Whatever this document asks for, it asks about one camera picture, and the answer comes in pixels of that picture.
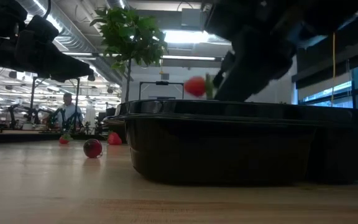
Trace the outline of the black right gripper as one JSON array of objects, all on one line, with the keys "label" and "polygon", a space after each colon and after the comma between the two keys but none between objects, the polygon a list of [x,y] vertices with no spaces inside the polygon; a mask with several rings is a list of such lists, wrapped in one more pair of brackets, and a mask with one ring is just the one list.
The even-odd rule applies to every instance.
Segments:
[{"label": "black right gripper", "polygon": [[245,101],[289,71],[293,44],[264,34],[273,30],[294,0],[220,0],[207,12],[204,30],[231,41],[213,79],[218,101]]}]

